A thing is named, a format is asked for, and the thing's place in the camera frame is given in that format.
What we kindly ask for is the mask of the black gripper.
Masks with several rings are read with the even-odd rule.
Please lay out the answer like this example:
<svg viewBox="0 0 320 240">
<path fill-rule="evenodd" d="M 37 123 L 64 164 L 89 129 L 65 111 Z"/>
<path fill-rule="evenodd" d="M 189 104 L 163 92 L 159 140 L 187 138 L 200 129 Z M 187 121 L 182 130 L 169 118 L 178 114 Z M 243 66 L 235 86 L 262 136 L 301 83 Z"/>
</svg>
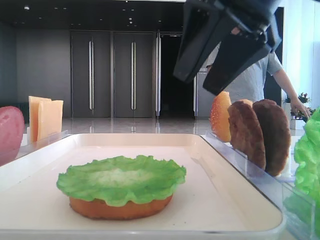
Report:
<svg viewBox="0 0 320 240">
<path fill-rule="evenodd" d="M 244 70 L 278 47 L 278 6 L 277 0 L 186 1 L 173 75 L 190 82 L 220 44 L 203 82 L 203 88 L 217 96 Z"/>
</svg>

